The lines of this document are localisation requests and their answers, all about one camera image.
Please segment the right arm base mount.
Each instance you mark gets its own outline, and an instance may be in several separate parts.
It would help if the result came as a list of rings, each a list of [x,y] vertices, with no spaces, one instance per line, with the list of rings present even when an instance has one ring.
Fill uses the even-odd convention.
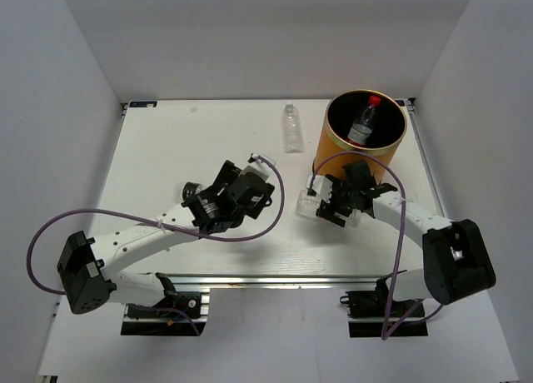
[[[372,290],[347,291],[339,302],[347,308],[350,338],[380,338],[386,310],[388,288],[386,278],[376,281]],[[423,305],[419,305],[410,316],[392,333],[392,337],[424,337],[428,330],[424,321]]]

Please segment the blue orange label clear bottle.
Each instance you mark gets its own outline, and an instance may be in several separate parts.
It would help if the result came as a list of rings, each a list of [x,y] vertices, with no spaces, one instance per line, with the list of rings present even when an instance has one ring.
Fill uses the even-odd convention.
[[[296,201],[296,213],[299,216],[303,216],[305,218],[316,221],[329,221],[329,219],[317,215],[320,205],[321,200],[318,196],[310,196],[307,194],[306,190],[302,190],[300,191]],[[357,211],[352,211],[349,216],[343,216],[337,212],[333,213],[332,216],[333,220],[331,221],[331,223],[340,227],[355,228],[359,225],[361,221],[361,216]]]

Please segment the red label Nongfu water bottle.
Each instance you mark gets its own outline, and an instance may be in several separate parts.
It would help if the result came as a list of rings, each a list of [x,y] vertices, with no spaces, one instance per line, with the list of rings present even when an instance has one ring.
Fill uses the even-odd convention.
[[[366,107],[354,119],[347,135],[347,141],[352,145],[364,147],[376,125],[377,108],[381,105],[381,98],[371,95]]]

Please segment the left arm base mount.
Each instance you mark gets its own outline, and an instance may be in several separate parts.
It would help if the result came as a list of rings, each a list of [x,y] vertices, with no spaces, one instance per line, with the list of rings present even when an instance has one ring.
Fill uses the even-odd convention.
[[[121,335],[197,337],[207,323],[208,301],[201,291],[177,291],[155,306],[128,304]]]

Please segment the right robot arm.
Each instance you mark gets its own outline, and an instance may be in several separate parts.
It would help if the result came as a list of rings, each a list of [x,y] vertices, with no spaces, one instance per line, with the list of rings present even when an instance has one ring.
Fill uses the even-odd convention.
[[[479,227],[471,220],[452,221],[407,201],[389,183],[376,183],[365,161],[346,164],[344,178],[310,176],[308,193],[317,199],[316,216],[338,226],[361,212],[402,232],[422,252],[420,269],[388,275],[376,283],[377,308],[397,314],[406,301],[433,299],[446,306],[496,284]]]

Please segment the clear unlabelled plastic bottle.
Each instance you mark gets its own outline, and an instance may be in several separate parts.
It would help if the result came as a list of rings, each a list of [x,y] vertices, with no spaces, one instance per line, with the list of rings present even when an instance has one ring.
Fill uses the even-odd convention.
[[[304,143],[301,131],[301,119],[299,111],[292,102],[288,102],[283,108],[281,124],[284,152],[303,152]]]

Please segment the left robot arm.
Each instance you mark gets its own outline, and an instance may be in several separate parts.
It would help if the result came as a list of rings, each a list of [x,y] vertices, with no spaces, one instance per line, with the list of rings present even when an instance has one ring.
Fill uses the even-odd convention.
[[[183,297],[170,278],[127,268],[203,237],[225,241],[224,232],[246,218],[257,219],[271,205],[272,171],[272,162],[261,156],[251,157],[243,169],[225,162],[209,187],[188,183],[181,204],[154,219],[104,236],[71,234],[57,264],[71,312],[82,315],[116,302],[149,307],[159,316],[171,313]]]

